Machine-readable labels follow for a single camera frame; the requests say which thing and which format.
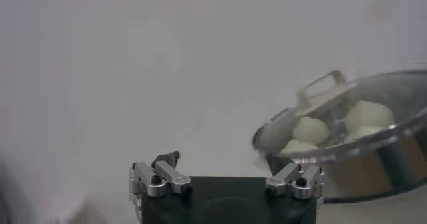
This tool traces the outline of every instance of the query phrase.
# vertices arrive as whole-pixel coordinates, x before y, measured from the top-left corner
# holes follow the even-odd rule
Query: pot
[[[334,87],[308,95],[328,77]],[[427,182],[427,71],[347,82],[335,70],[297,95],[298,104],[259,128],[252,145],[262,155],[321,166],[326,202],[367,201]]]

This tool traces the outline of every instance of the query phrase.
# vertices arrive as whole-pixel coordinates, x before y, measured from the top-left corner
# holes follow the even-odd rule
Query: white dough ball
[[[285,148],[280,152],[281,155],[287,155],[289,153],[300,153],[303,151],[311,151],[319,149],[315,145],[305,142],[299,142],[295,139],[292,139],[288,142]]]
[[[369,101],[358,101],[346,118],[347,130],[353,132],[361,126],[388,127],[394,124],[393,112],[385,105]]]
[[[297,141],[318,144],[329,137],[328,126],[319,119],[302,117],[292,131],[292,136]]]
[[[362,126],[359,129],[357,129],[354,132],[351,132],[349,135],[347,135],[346,139],[344,140],[344,143],[349,143],[355,139],[359,139],[366,135],[371,135],[374,133],[377,133],[384,128],[381,127],[370,127],[370,126]]]

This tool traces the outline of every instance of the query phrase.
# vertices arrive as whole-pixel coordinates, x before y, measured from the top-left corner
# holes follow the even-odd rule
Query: glass lid
[[[335,81],[333,88],[307,95],[329,76]],[[427,71],[382,73],[347,82],[335,70],[300,89],[298,99],[295,107],[277,114],[257,131],[256,149],[291,158],[341,153],[414,128],[426,121]]]

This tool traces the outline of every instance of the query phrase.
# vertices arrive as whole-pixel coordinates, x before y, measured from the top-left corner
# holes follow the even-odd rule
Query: lid handle
[[[307,95],[307,91],[310,87],[314,86],[316,83],[319,83],[321,81],[323,81],[324,79],[326,79],[327,77],[331,76],[334,79],[335,82],[335,87],[346,84],[347,83],[347,79],[346,76],[340,71],[340,70],[333,70],[329,73],[327,73],[326,75],[314,80],[313,82],[309,83],[308,85],[306,85],[305,87],[302,87],[301,89],[298,89],[297,91],[297,97],[300,100],[300,102],[304,105],[307,105],[310,103],[310,98],[315,96],[309,96]]]

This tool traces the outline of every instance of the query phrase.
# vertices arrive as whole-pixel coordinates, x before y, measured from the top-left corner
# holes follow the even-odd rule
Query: white background
[[[18,223],[84,194],[135,223],[127,168],[175,149],[190,175],[265,175],[250,137],[296,88],[425,68],[426,19],[426,0],[0,0],[0,172]]]

